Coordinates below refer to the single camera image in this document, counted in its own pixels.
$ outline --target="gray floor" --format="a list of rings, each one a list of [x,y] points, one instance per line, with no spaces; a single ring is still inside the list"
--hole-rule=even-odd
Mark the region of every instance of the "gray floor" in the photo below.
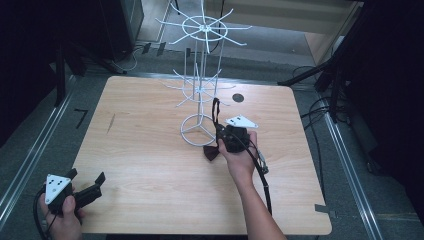
[[[195,11],[196,9],[195,3],[197,1],[180,0],[178,2],[181,10],[192,9]],[[169,21],[179,18],[175,12],[169,14]],[[308,69],[296,70],[298,66],[311,66],[313,64],[302,33],[266,28],[254,29],[242,35],[234,36],[237,40],[248,43],[246,47],[249,51],[252,51],[249,54],[246,54],[246,49],[230,46],[230,44],[226,45],[226,55],[222,61],[221,77],[225,78],[222,79],[223,81],[275,85],[277,81],[289,79],[293,74],[297,75]],[[268,35],[267,32],[269,31],[273,32],[275,36],[285,39],[286,45],[263,39],[262,36]],[[165,28],[162,41],[172,42],[178,34],[175,29]],[[138,65],[129,72],[129,75],[172,74],[173,68],[182,71],[182,51],[186,47],[192,47],[189,42],[184,44],[181,46],[168,44],[167,50],[161,56],[156,55],[156,49],[152,49],[147,54],[141,54],[141,51],[138,51],[135,54]],[[217,57],[211,56],[209,61],[211,64],[216,64]],[[129,68],[133,66],[134,61],[131,57],[128,57],[127,60],[117,64]],[[2,216],[0,239],[38,239],[32,219],[33,196],[48,173],[64,174],[71,168],[101,91],[110,76],[105,70],[90,64],[90,62],[87,62],[87,66],[89,70],[85,77],[75,78],[74,84],[71,84],[73,81],[70,81],[69,87],[74,87],[68,89],[74,90],[70,91],[69,102],[64,108],[61,120],[53,129],[51,138],[42,154],[35,159],[31,171],[25,173],[26,175],[24,174],[28,182],[24,185],[16,202],[11,203],[14,207],[10,214]],[[311,104],[319,97],[312,87],[314,81],[315,78],[311,77],[293,86],[301,114],[307,113]],[[26,166],[25,159],[34,155],[31,147],[53,111],[54,97],[54,92],[47,96],[0,149],[0,164],[2,166],[0,168],[2,176],[0,191],[3,196],[6,195],[6,190],[13,183],[13,179],[21,166]],[[76,126],[81,119],[81,113],[76,112],[76,108],[88,110],[88,116],[78,129]],[[304,119],[303,123],[307,125],[308,119]],[[367,234],[325,118],[315,123],[314,127],[321,150],[326,202],[330,210],[335,213],[335,216],[331,218],[332,233],[328,236],[321,236],[320,239],[371,239]],[[424,228],[405,196],[403,187],[391,177],[370,174],[366,168],[364,153],[361,151],[352,129],[343,123],[337,124],[337,127],[342,133],[354,169],[376,216],[382,237],[384,239],[424,239]],[[318,149],[311,128],[308,128],[305,134],[319,174]],[[0,209],[3,210],[3,201],[0,206]],[[104,238],[104,235],[85,235],[85,239]],[[213,239],[213,237],[162,236],[161,239]],[[315,236],[289,236],[289,239],[315,239]]]
[[[169,13],[170,0],[143,0],[145,9],[143,24],[137,36],[138,41],[159,42],[163,35],[163,26],[156,19],[165,20]]]

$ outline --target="wire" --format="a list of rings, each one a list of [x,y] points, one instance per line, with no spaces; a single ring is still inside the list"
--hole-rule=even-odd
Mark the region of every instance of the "wire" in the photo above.
[[[48,236],[43,231],[43,228],[41,227],[40,220],[38,218],[38,199],[41,197],[41,194],[45,193],[45,188],[41,188],[40,191],[35,194],[34,201],[32,204],[32,213],[34,216],[35,225],[37,227],[38,233],[40,234],[40,237],[42,240],[48,240]]]
[[[221,18],[222,18],[222,16],[223,16],[223,13],[224,13],[224,4],[225,4],[225,0],[222,0],[222,5],[221,5],[221,15],[220,15],[219,19],[221,19]],[[219,33],[219,34],[221,33],[221,21],[219,21],[219,25],[218,25],[218,33]],[[218,47],[218,45],[219,45],[219,42],[220,42],[220,41],[216,42],[215,47],[212,49],[212,51],[210,51],[210,53],[213,53],[213,51],[215,51],[215,49],[216,49],[216,48]]]
[[[46,230],[46,234],[48,234],[48,233],[49,233],[50,228],[53,226],[53,223],[54,223],[54,221],[56,220],[56,218],[57,218],[57,214],[55,214],[55,215],[54,215],[53,221],[50,223],[49,227],[48,227],[48,228],[47,228],[47,230]]]
[[[303,128],[303,130],[308,129],[309,127],[312,127],[312,125],[313,125],[314,123],[319,122],[319,121],[322,119],[322,117],[323,117],[323,116],[324,116],[327,112],[328,112],[328,110],[323,110],[323,111],[321,111],[321,112],[320,112],[320,114],[319,114],[318,116],[315,116],[312,120],[311,120],[311,116],[312,116],[312,115],[308,115],[308,116],[309,116],[309,123],[308,123],[308,125],[306,125],[306,126]]]
[[[256,147],[255,143],[253,143],[252,140],[249,139],[249,142],[252,143],[252,146],[255,148],[256,152],[258,153],[258,157],[259,157],[259,166],[261,167],[261,170],[264,174],[267,174],[268,171],[268,167],[266,166],[266,162],[265,160],[261,159],[261,153],[259,152],[259,149]]]
[[[303,115],[300,115],[300,118],[305,118],[305,117],[307,117],[307,116],[309,116],[311,114],[314,114],[314,113],[317,113],[317,112],[321,112],[323,110],[328,110],[328,108],[329,108],[328,106],[317,108],[317,109],[313,110],[312,112],[308,112],[308,113],[305,113]]]
[[[294,78],[294,77],[296,77],[294,73],[295,73],[297,70],[302,69],[302,68],[315,68],[315,67],[314,67],[314,66],[300,66],[300,67],[297,67],[297,68],[293,69],[293,71],[292,71],[292,76],[293,76],[293,78]],[[314,78],[315,78],[315,81],[316,81],[316,80],[318,80],[318,79],[317,79],[317,73],[316,73],[316,74],[314,74]]]
[[[309,112],[312,111],[312,108],[315,106],[315,104],[317,104],[319,101],[318,100],[316,102],[314,102],[311,107],[309,108]],[[317,146],[317,151],[318,151],[318,166],[319,166],[319,177],[320,177],[320,183],[321,183],[321,191],[322,191],[322,196],[324,198],[324,201],[326,200],[326,196],[325,196],[325,186],[324,186],[324,174],[323,174],[323,170],[322,170],[322,159],[321,159],[321,148],[319,145],[319,141],[318,141],[318,137],[317,134],[315,132],[315,128],[314,128],[314,124],[312,123],[312,117],[311,114],[309,115],[309,124],[311,126],[311,130],[312,130],[312,134],[314,136],[315,139],[315,144]]]
[[[132,52],[132,56],[133,56],[133,59],[134,59],[135,63],[134,63],[134,66],[132,66],[131,68],[123,68],[121,66],[118,66],[118,64],[116,64],[115,61],[112,61],[112,64],[115,65],[117,68],[121,69],[122,71],[131,71],[131,70],[134,70],[137,67],[137,64],[138,64],[137,58],[135,57],[135,53],[137,51],[139,51],[140,49],[144,49],[144,46],[143,47],[140,47],[140,48],[137,48],[137,49],[135,49]]]

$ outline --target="black equipment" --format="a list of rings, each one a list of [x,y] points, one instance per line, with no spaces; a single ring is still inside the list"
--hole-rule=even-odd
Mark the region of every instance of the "black equipment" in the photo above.
[[[233,127],[231,125],[224,127],[221,124],[217,124],[215,128],[216,139],[224,141],[227,152],[242,152],[246,150],[246,146],[249,146],[250,137],[246,128]]]
[[[318,80],[315,83],[315,89],[318,92],[323,92],[333,82],[329,113],[333,122],[336,123],[336,103],[339,94],[339,87],[342,82],[342,69],[344,64],[346,64],[346,62],[349,62],[349,59],[352,57],[352,55],[356,54],[357,49],[355,49],[353,43],[355,43],[358,32],[360,32],[364,24],[366,24],[366,21],[369,19],[371,13],[372,5],[364,4],[361,9],[360,15],[358,16],[358,19],[355,21],[350,31],[346,34],[343,41],[340,43],[339,47],[336,49],[336,51],[330,57],[329,60],[320,64],[319,66],[316,66],[300,74],[299,76],[296,76],[286,81],[278,82],[278,85],[291,86],[308,77],[322,72],[322,74],[319,76]]]
[[[51,6],[65,39],[115,61],[133,51],[144,19],[141,0],[62,0]]]
[[[48,16],[40,0],[0,3],[0,147],[56,85]]]
[[[75,168],[71,169],[64,178],[68,178],[70,180],[72,180],[76,175],[77,175],[77,170]],[[75,216],[78,218],[78,220],[80,221],[80,223],[82,224],[81,218],[78,214],[78,210],[81,209],[84,206],[87,206],[88,204],[94,202],[97,198],[102,196],[102,192],[100,190],[100,187],[102,186],[102,184],[105,182],[106,177],[105,174],[102,172],[97,179],[94,181],[94,185],[80,191],[80,192],[75,192],[73,193],[73,189],[72,189],[72,183],[65,183],[66,186],[62,189],[62,191],[54,198],[54,200],[52,200],[50,202],[50,204],[48,204],[48,208],[51,214],[58,216],[58,215],[62,215],[62,207],[63,207],[63,202],[65,201],[65,198],[73,195],[75,198]],[[34,198],[34,202],[33,202],[33,214],[34,214],[34,220],[35,220],[35,224],[37,226],[37,230],[41,236],[42,239],[48,239],[49,237],[49,232],[48,230],[46,232],[43,231],[40,221],[38,219],[38,200],[41,196],[41,194],[46,192],[46,185],[49,184],[54,184],[54,185],[59,185],[61,184],[62,181],[60,181],[60,183],[56,183],[54,181],[50,181],[50,182],[46,182],[46,184],[43,185],[43,187],[40,189],[40,191],[38,191],[38,193],[36,194],[35,198]]]

